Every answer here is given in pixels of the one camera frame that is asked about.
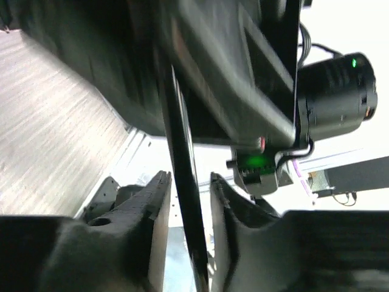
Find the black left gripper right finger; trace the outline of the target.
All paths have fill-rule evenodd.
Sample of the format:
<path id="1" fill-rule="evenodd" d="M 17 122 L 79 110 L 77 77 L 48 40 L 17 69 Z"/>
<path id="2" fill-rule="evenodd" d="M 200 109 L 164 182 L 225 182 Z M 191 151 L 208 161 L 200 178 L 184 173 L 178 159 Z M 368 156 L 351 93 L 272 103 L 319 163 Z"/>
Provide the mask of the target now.
<path id="1" fill-rule="evenodd" d="M 252 204 L 217 173 L 210 183 L 213 291 L 387 291 L 388 213 Z"/>

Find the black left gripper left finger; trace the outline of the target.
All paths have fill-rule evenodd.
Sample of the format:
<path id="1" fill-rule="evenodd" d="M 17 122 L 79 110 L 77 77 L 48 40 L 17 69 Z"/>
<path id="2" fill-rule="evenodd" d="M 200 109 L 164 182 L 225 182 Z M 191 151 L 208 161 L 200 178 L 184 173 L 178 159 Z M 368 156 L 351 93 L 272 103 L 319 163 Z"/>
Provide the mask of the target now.
<path id="1" fill-rule="evenodd" d="M 162 291 L 171 174 L 85 223 L 1 217 L 2 291 Z"/>

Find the pink folding umbrella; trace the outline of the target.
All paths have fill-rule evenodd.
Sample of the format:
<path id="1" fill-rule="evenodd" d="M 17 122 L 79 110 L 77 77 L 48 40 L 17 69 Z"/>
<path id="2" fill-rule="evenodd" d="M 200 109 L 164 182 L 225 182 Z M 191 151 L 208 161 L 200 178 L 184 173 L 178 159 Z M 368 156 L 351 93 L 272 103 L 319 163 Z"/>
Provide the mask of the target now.
<path id="1" fill-rule="evenodd" d="M 300 1 L 2 1 L 1 30 L 22 30 L 130 125 L 167 138 L 196 288 L 207 291 L 193 144 L 292 148 L 300 10 Z"/>

